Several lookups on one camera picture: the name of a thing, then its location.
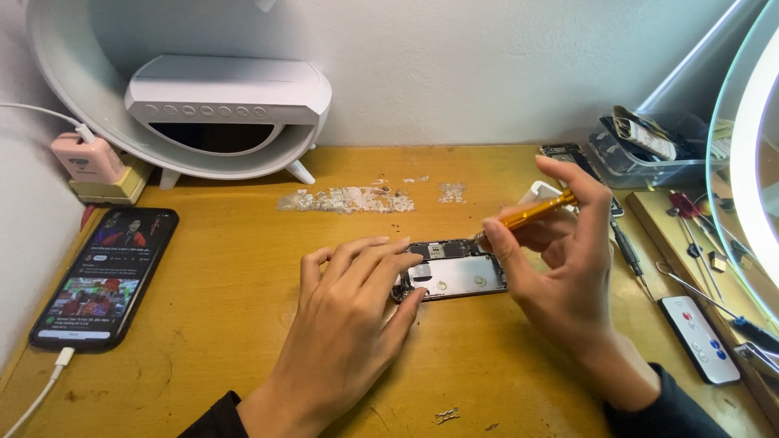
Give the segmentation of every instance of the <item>adhesive residue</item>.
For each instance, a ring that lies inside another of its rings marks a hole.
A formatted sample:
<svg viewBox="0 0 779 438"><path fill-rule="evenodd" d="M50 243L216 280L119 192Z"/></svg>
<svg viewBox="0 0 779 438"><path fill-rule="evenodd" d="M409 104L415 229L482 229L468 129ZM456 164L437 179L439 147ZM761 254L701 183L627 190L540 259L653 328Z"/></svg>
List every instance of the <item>adhesive residue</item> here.
<svg viewBox="0 0 779 438"><path fill-rule="evenodd" d="M352 214L355 211L402 213L414 211L414 201L402 190L389 187L338 187L316 194L301 189L281 198L276 205L280 211L327 211Z"/></svg>
<svg viewBox="0 0 779 438"><path fill-rule="evenodd" d="M429 179L430 179L429 176L424 175L424 176L421 176L419 178L406 178L406 179L403 180L403 182L417 182L417 181L422 182L422 181L427 181Z"/></svg>
<svg viewBox="0 0 779 438"><path fill-rule="evenodd" d="M441 190L442 193L439 197L440 203L465 203L465 200L463 199L465 185L462 182L455 182L453 184L441 183L439 184L439 190Z"/></svg>

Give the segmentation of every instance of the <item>cable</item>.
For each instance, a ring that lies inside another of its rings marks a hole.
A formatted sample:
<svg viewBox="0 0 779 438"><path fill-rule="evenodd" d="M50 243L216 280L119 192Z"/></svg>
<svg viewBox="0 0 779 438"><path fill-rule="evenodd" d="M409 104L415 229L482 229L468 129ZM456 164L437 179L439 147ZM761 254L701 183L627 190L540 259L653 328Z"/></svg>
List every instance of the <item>cable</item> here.
<svg viewBox="0 0 779 438"><path fill-rule="evenodd" d="M81 138L84 139L84 142L92 144L95 142L95 135L90 131L89 128L86 127L85 124L82 122L79 122L78 120L74 119L73 117L68 117L67 115L60 114L58 112L54 112L52 110L48 110L46 108L41 107L34 107L33 105L25 105L25 104L9 104L5 102L0 102L0 107L9 107L9 108L23 108L23 109L31 109L35 111L40 111L43 113L46 113L48 115L53 115L55 117L63 118L64 120L67 120L68 122L72 123L76 127L76 132L81 135Z"/></svg>
<svg viewBox="0 0 779 438"><path fill-rule="evenodd" d="M73 353L75 352L76 350L70 347L65 347L62 349L62 351L59 352L57 361L54 362L54 372L51 374L51 377L49 377L49 383L46 383L46 387L41 392L41 395L35 399L33 404L30 405L30 408L27 409L27 412L22 415L19 421L16 422L16 424L13 425L13 427L5 435L3 435L2 438L11 438L11 435L13 435L13 433L16 432L16 430L27 420L27 418L32 415L33 411L35 411L35 408L41 404L41 402L44 400L44 397L46 397L46 394L48 394L48 391L51 389L51 387L54 386L54 382L56 382L57 378L59 378L59 374L68 365L68 363L70 363L70 359L73 357Z"/></svg>

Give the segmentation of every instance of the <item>black sleeve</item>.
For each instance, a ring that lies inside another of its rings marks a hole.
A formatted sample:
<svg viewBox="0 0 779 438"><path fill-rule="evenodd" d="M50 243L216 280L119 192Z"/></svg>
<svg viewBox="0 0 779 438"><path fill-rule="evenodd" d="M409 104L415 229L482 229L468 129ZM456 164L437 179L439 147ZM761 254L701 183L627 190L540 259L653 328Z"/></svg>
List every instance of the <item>black sleeve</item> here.
<svg viewBox="0 0 779 438"><path fill-rule="evenodd" d="M660 376L660 397L638 412L622 412L604 405L606 421L619 438L729 438L730 436L685 394L662 366L649 364Z"/></svg>
<svg viewBox="0 0 779 438"><path fill-rule="evenodd" d="M228 392L178 438L249 438L235 410L240 402L238 394Z"/></svg>

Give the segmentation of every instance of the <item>smartphone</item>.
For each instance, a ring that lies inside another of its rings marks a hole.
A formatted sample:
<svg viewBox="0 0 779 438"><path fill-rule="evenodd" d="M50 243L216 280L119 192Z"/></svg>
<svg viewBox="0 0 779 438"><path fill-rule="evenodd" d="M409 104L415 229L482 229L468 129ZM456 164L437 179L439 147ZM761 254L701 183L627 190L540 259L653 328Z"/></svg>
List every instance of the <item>smartphone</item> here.
<svg viewBox="0 0 779 438"><path fill-rule="evenodd" d="M403 301L415 288L427 288L422 301L494 294L508 288L498 259L465 238L414 242L409 253L420 254L422 263L401 273L390 292Z"/></svg>
<svg viewBox="0 0 779 438"><path fill-rule="evenodd" d="M177 224L169 209L110 209L38 317L30 345L77 351L119 345Z"/></svg>
<svg viewBox="0 0 779 438"><path fill-rule="evenodd" d="M595 169L593 169L592 165L587 160L587 157L576 143L547 144L541 147L541 154L550 158L554 158L557 161L574 163L582 168L582 170L584 170L586 173L590 174L590 176L593 177L596 181L606 185L606 183L603 182L601 176L597 174ZM564 189L568 187L568 185L563 181L560 181L560 185ZM617 198L612 196L612 216L620 217L624 215L625 209L622 208L622 205L619 203Z"/></svg>

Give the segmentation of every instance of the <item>disassembled iphone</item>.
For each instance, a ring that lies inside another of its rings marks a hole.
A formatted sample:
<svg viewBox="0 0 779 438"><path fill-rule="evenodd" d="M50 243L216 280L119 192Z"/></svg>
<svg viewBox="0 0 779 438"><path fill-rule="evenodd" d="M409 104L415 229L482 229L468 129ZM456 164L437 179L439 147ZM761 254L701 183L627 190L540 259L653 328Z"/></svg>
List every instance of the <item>disassembled iphone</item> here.
<svg viewBox="0 0 779 438"><path fill-rule="evenodd" d="M498 260L467 239L415 242L408 252L422 255L422 263L398 276L391 292L395 302L416 288L428 289L422 301L506 291Z"/></svg>
<svg viewBox="0 0 779 438"><path fill-rule="evenodd" d="M544 145L541 147L541 153L543 155L546 155L547 157L554 158L557 161L574 163L578 165L580 168L582 168L582 170L584 170L586 173L590 174L591 177L595 178L596 181L600 182L603 185L606 185L606 183L603 182L601 176L598 175L595 169L592 168L590 162L587 161L587 157L584 156L584 153L581 151L579 145L576 143L559 143L559 144ZM564 189L568 187L568 185L563 181L560 181L560 185ZM612 197L612 216L620 217L624 215L625 215L625 209L622 208L622 206L619 204L619 202L615 197Z"/></svg>

